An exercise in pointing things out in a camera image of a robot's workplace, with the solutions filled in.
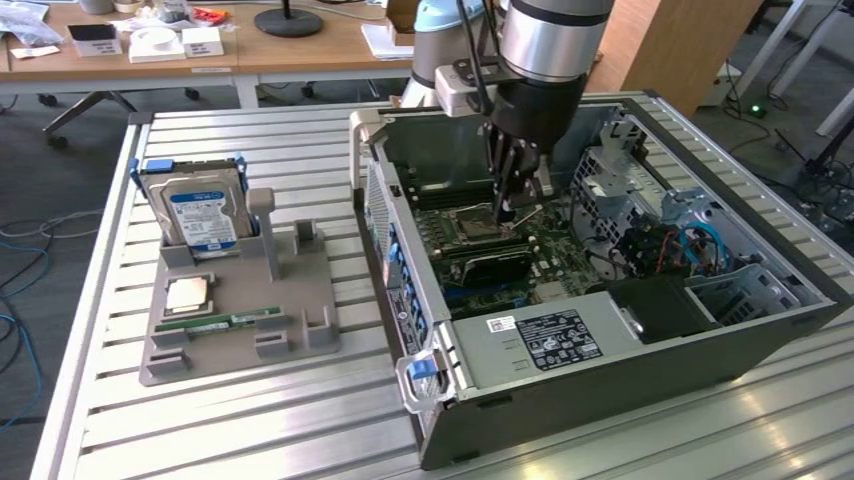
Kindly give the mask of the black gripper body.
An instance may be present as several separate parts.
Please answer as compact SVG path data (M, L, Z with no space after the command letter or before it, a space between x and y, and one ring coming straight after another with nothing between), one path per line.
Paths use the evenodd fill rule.
M553 150L575 116L587 83L582 74L569 82L533 80L498 86L491 122L515 139Z

